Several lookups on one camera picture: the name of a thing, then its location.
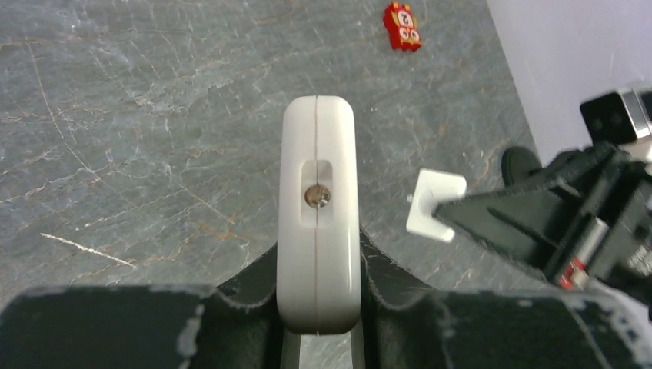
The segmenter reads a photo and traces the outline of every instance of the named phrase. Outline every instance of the red lego block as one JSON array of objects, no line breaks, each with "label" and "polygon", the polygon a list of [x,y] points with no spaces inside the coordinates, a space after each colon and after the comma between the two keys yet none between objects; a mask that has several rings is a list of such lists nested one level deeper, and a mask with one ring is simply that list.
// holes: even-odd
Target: red lego block
[{"label": "red lego block", "polygon": [[412,15],[409,5],[392,2],[385,9],[383,23],[394,50],[399,48],[404,52],[415,52],[423,45],[417,30],[417,19]]}]

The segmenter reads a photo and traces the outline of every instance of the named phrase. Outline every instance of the white plastic casing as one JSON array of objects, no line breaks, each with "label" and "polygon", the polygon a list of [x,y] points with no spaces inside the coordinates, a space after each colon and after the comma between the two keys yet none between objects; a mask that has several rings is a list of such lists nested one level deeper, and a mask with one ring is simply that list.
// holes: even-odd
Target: white plastic casing
[{"label": "white plastic casing", "polygon": [[[311,208],[306,190],[331,192]],[[305,96],[283,118],[278,202],[278,310],[298,334],[340,334],[360,317],[358,173],[353,109],[335,96]]]},{"label": "white plastic casing", "polygon": [[461,175],[421,169],[407,217],[407,231],[434,240],[451,242],[455,230],[433,218],[432,212],[442,202],[462,198],[466,190],[467,181]]}]

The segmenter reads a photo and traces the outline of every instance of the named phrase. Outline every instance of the white wall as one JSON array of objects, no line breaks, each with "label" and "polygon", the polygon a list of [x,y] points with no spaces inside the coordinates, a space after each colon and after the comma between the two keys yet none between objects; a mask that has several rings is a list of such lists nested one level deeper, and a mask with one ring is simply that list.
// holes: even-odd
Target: white wall
[{"label": "white wall", "polygon": [[650,0],[488,0],[543,162],[590,143],[580,102],[652,81]]}]

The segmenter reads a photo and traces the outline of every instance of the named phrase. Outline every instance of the silver metal part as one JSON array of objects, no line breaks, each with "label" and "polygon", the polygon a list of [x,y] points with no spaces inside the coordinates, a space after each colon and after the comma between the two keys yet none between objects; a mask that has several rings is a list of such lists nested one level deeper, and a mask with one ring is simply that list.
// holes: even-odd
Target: silver metal part
[{"label": "silver metal part", "polygon": [[283,333],[283,348],[281,351],[281,369],[299,369],[301,357],[301,335],[287,329]]},{"label": "silver metal part", "polygon": [[331,190],[321,184],[315,184],[306,190],[304,198],[311,208],[323,208],[331,200]]},{"label": "silver metal part", "polygon": [[620,98],[623,99],[623,105],[629,115],[637,140],[652,135],[650,114],[641,101],[641,96],[649,92],[652,92],[652,85],[648,83],[635,83],[617,90]]},{"label": "silver metal part", "polygon": [[591,257],[597,250],[597,247],[600,246],[604,235],[609,231],[609,226],[607,223],[604,223],[602,219],[594,218],[593,221],[589,224],[589,229],[587,231],[587,237],[584,239],[584,242],[577,250],[575,258],[582,262],[582,264],[587,265]]},{"label": "silver metal part", "polygon": [[582,270],[576,270],[573,275],[570,276],[570,282],[580,289],[584,289],[588,285],[589,280],[589,274]]}]

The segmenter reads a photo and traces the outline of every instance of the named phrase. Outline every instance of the gray stone surface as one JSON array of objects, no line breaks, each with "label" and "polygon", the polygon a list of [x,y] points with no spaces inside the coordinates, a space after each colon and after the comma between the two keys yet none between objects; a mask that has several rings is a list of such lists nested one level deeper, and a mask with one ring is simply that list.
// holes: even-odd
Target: gray stone surface
[{"label": "gray stone surface", "polygon": [[[354,108],[383,251],[437,288],[540,288],[405,231],[420,168],[487,190],[501,152],[533,144],[484,1],[412,3],[415,54],[391,50],[388,3],[0,0],[0,306],[40,284],[234,275],[276,239],[283,110],[314,94]],[[302,352],[350,366],[342,337]]]}]

